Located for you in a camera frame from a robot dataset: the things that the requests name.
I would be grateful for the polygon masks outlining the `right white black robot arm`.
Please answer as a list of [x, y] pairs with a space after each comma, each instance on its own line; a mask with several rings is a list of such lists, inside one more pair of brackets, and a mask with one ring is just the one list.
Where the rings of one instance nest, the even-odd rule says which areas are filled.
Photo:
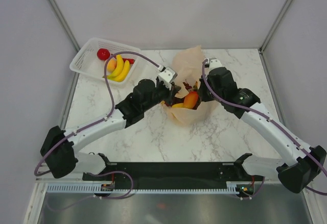
[[275, 120], [260, 98], [247, 88], [237, 87], [232, 73], [218, 60], [203, 64], [199, 96], [204, 102], [217, 101], [223, 108], [255, 129], [280, 155], [280, 159], [247, 156], [233, 168], [234, 176], [246, 180], [251, 175], [277, 179], [293, 193], [308, 189], [325, 192], [308, 185], [322, 172], [326, 150], [312, 147]]

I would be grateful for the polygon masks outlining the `fake yellow banana bunch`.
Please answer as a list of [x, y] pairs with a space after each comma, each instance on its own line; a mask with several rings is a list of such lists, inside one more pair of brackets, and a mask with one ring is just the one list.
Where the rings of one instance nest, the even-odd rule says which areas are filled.
[[120, 83], [125, 80], [130, 71], [130, 62], [128, 60], [124, 61], [121, 55], [116, 55], [115, 59], [115, 69], [109, 75], [103, 75], [102, 78]]

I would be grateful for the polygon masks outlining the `fake yellow lemon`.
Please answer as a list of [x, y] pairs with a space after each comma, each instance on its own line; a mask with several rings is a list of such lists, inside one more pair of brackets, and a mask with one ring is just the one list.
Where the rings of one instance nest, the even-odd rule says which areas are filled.
[[183, 103], [173, 104], [172, 108], [184, 108], [184, 104]]

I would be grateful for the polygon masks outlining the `white plastic fruit basket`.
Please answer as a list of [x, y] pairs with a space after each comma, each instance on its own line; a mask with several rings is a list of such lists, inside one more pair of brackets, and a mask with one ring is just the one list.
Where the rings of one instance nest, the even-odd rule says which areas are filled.
[[101, 48], [109, 50], [111, 54], [121, 51], [141, 52], [137, 47], [96, 37], [90, 38], [73, 58], [69, 65], [70, 70], [104, 82], [104, 61], [97, 57], [97, 52]]

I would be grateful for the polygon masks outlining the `fake orange fruit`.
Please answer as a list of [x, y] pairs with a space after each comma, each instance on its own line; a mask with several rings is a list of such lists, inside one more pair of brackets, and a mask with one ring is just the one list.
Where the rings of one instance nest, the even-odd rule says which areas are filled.
[[116, 66], [117, 66], [117, 60], [113, 58], [108, 62], [106, 69], [108, 72], [112, 73], [116, 69]]

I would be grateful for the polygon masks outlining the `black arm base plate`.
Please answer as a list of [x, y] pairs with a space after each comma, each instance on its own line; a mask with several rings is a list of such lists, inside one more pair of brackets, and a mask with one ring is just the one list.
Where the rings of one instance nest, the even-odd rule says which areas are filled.
[[102, 173], [124, 171], [134, 189], [216, 189], [227, 182], [261, 181], [250, 176], [239, 162], [117, 162]]

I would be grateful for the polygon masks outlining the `aluminium frame rail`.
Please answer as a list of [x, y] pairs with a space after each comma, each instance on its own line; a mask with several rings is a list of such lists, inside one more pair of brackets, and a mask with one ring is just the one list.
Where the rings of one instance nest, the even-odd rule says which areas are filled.
[[[305, 159], [300, 159], [293, 166], [288, 166], [277, 159], [258, 158], [251, 155], [248, 155], [246, 159], [239, 158], [235, 162], [239, 162], [248, 175], [279, 180], [294, 192], [300, 191], [319, 173], [316, 167], [312, 167]], [[99, 167], [87, 167], [76, 162], [53, 164], [46, 171], [35, 170], [35, 176], [40, 177], [50, 173], [54, 178], [59, 179], [71, 173], [82, 172], [90, 177], [102, 177], [104, 174], [102, 171], [111, 163], [102, 162]]]

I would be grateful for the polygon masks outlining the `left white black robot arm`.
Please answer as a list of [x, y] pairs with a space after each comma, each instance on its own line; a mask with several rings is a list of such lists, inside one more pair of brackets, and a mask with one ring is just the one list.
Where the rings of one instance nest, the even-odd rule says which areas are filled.
[[56, 179], [73, 171], [95, 175], [100, 180], [110, 178], [112, 168], [103, 154], [85, 154], [81, 149], [112, 132], [125, 129], [144, 118], [144, 113], [162, 101], [171, 102], [180, 87], [142, 79], [133, 91], [109, 114], [100, 116], [88, 125], [62, 130], [52, 127], [40, 150], [42, 161]]

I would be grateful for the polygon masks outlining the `fake orange mango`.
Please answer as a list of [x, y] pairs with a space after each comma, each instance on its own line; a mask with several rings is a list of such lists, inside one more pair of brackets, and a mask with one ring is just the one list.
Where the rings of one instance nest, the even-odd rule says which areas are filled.
[[198, 98], [198, 93], [196, 91], [191, 91], [184, 97], [183, 107], [187, 109], [193, 109], [198, 101]]

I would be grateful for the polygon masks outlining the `fake red chili pepper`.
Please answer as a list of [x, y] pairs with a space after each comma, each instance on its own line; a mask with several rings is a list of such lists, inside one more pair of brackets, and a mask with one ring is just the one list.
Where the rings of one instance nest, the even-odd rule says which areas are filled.
[[123, 61], [124, 62], [128, 61], [130, 64], [134, 64], [134, 62], [135, 62], [134, 59], [130, 59], [130, 58], [123, 58]]

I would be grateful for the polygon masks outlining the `fake dark red grapes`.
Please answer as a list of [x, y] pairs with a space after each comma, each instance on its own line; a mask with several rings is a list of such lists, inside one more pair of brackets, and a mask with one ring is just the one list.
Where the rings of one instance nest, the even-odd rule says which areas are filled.
[[193, 90], [193, 86], [191, 86], [189, 83], [183, 82], [183, 85], [184, 85], [184, 87], [185, 87], [185, 89], [187, 91], [192, 91]]

